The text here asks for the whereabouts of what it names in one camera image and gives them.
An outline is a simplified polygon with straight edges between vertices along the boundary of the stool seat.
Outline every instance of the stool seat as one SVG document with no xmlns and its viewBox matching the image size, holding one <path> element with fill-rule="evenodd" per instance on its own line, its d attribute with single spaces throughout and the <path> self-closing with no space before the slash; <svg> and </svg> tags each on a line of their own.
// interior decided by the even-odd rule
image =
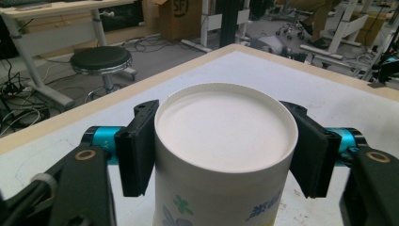
<svg viewBox="0 0 399 226">
<path fill-rule="evenodd" d="M 102 75 L 121 71 L 132 64 L 132 56 L 117 46 L 100 46 L 77 52 L 71 65 L 77 73 Z"/>
</svg>

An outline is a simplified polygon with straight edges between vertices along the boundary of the black stool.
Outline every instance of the black stool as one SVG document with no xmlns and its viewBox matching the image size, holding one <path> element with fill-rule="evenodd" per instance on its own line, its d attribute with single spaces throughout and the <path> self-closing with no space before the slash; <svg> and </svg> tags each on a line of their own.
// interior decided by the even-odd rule
<svg viewBox="0 0 399 226">
<path fill-rule="evenodd" d="M 99 90 L 104 89 L 105 93 L 111 93 L 121 89 L 121 84 L 113 84 L 110 75 L 121 73 L 132 64 L 130 52 L 117 46 L 100 46 L 77 52 L 71 57 L 71 65 L 74 71 L 87 75 L 99 75 L 103 78 L 104 85 L 91 91 L 85 99 L 85 103 Z"/>
</svg>

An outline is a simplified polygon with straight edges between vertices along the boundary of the stool leg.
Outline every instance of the stool leg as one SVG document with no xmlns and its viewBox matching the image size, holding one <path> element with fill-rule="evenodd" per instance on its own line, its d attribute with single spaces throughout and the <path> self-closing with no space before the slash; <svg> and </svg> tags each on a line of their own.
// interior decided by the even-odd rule
<svg viewBox="0 0 399 226">
<path fill-rule="evenodd" d="M 104 81 L 105 92 L 107 94 L 111 93 L 112 89 L 114 88 L 114 84 L 112 83 L 111 78 L 108 75 L 104 75 L 103 81 Z"/>
</svg>

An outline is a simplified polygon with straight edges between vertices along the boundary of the robotic arm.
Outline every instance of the robotic arm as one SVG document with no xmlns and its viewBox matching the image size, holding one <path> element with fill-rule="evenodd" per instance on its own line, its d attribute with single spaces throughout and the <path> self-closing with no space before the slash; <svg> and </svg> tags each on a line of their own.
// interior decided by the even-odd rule
<svg viewBox="0 0 399 226">
<path fill-rule="evenodd" d="M 351 168 L 340 201 L 344 224 L 399 225 L 399 160 L 370 148 L 356 129 L 324 128 L 306 115 L 306 108 L 283 104 L 299 130 L 290 170 L 305 197 L 327 195 L 338 162 Z M 107 164 L 118 162 L 124 196 L 145 194 L 158 106 L 158 101 L 137 105 L 127 127 L 87 129 L 77 148 L 14 197 L 0 199 L 0 225 L 116 225 Z"/>
</svg>

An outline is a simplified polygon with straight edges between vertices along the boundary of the white paper cup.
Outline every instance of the white paper cup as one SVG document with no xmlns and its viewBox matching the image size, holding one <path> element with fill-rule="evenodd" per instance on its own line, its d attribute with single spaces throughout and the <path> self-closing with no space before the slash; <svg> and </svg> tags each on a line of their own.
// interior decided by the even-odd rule
<svg viewBox="0 0 399 226">
<path fill-rule="evenodd" d="M 202 84 L 155 115 L 155 226 L 273 225 L 297 141 L 291 113 L 266 94 Z"/>
</svg>

